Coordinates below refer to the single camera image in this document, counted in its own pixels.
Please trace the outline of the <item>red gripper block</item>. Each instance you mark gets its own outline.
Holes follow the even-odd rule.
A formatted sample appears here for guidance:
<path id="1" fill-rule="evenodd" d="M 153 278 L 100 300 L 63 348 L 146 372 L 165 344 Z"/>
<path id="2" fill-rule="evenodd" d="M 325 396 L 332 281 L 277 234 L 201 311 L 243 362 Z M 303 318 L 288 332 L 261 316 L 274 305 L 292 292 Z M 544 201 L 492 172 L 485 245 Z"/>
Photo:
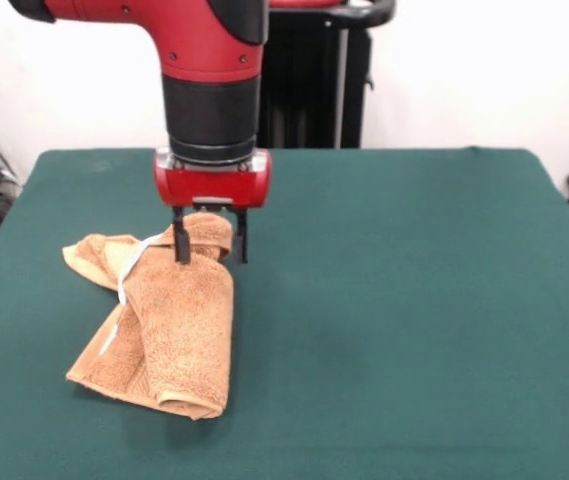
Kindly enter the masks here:
<path id="1" fill-rule="evenodd" d="M 179 160 L 169 147 L 155 151 L 153 174 L 162 202 L 173 208 L 175 261 L 191 261 L 190 236 L 184 226 L 184 208 L 212 205 L 238 208 L 233 253 L 238 264 L 248 262 L 248 212 L 267 199 L 272 157 L 257 149 L 245 161 L 230 165 L 195 165 Z"/>

